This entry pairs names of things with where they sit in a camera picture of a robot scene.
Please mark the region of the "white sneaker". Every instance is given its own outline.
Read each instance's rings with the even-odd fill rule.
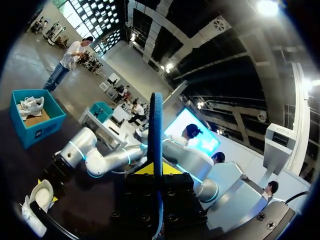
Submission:
[[[30,208],[30,203],[36,201],[36,203],[41,207],[46,213],[48,209],[53,205],[52,200],[54,198],[54,190],[48,180],[43,180],[40,184],[35,186],[32,190],[30,198],[25,196],[25,201],[22,206],[22,217],[29,227],[42,238],[47,228],[43,223],[37,218],[34,212]]]
[[[21,104],[18,104],[17,107],[22,120],[25,121],[29,115],[40,117],[42,115],[42,108],[44,107],[44,104],[45,98],[43,96],[40,98],[34,98],[32,96],[27,100],[21,101]]]

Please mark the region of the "window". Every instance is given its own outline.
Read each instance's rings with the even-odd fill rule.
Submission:
[[[114,0],[52,0],[60,12],[79,33],[82,38],[93,36],[97,39],[104,31],[110,30],[114,24],[119,23],[117,19],[117,7],[111,5]],[[112,41],[106,46],[101,44],[96,52],[105,53],[112,44],[120,38],[119,30],[112,33]]]
[[[76,29],[77,33],[81,36],[81,37],[85,37],[88,33],[90,33],[89,29],[87,28],[87,26],[82,23],[77,29]]]
[[[83,11],[83,9],[82,9],[81,7],[76,10],[76,12],[77,12],[78,14],[80,14],[82,11]]]
[[[81,20],[75,9],[71,6],[70,2],[68,1],[63,6],[63,16],[72,25],[72,27],[78,27],[83,21]]]
[[[77,2],[76,4],[73,5],[75,9],[80,8],[80,4]]]
[[[82,20],[86,20],[87,18],[88,18],[88,16],[86,14],[83,14],[81,17]]]

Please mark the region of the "robotic arm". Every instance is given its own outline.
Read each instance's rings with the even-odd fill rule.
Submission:
[[[87,127],[79,131],[60,152],[63,160],[72,168],[85,161],[88,174],[100,178],[105,173],[120,166],[139,161],[147,152],[142,145],[134,145],[117,150],[107,156],[102,156],[96,148],[97,137]]]
[[[113,169],[140,161],[147,152],[147,130],[142,132],[141,139],[141,145],[124,147],[102,156],[96,148],[97,137],[89,128],[84,127],[69,141],[60,155],[72,168],[76,168],[81,161],[85,161],[87,173],[93,178],[100,178]],[[206,179],[214,165],[209,156],[166,138],[163,140],[163,157],[177,170],[190,173],[194,180],[193,188],[199,200],[212,201],[217,196],[218,186],[210,179]]]

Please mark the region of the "display screen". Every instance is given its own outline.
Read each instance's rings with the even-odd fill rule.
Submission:
[[[208,156],[212,156],[214,150],[219,146],[220,142],[215,138],[213,133],[203,125],[195,115],[188,109],[184,109],[178,117],[164,131],[165,135],[181,136],[182,132],[189,124],[195,124],[203,132],[193,139],[189,140],[188,147],[198,149]]]

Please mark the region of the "person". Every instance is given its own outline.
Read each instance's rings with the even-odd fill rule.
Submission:
[[[186,147],[189,143],[189,140],[195,138],[199,134],[203,134],[203,132],[198,128],[197,125],[191,123],[185,127],[185,129],[182,131],[181,136],[171,134],[168,137]]]
[[[268,183],[264,190],[268,194],[268,203],[270,203],[270,201],[274,197],[274,194],[278,191],[278,188],[279,183],[277,181],[271,181]]]
[[[135,120],[140,119],[143,117],[143,115],[145,115],[145,111],[144,108],[138,104],[136,101],[134,101],[133,103],[133,107],[131,112],[133,113],[133,117],[128,121],[128,123],[133,123]]]
[[[94,38],[89,36],[83,41],[75,41],[72,43],[63,55],[62,60],[55,67],[43,89],[52,93],[67,73],[76,67],[76,61],[84,56],[85,47],[91,44],[93,40]]]
[[[36,32],[37,32],[38,34],[42,34],[43,30],[47,27],[47,25],[48,25],[48,21],[45,20],[44,23],[41,24],[41,25],[38,27],[38,29],[36,30]]]
[[[124,97],[124,95],[128,92],[129,88],[130,86],[128,85],[119,89],[118,96],[114,99],[114,102],[116,104]]]
[[[225,154],[221,151],[216,152],[211,158],[214,164],[221,164],[221,163],[224,163],[226,160]]]

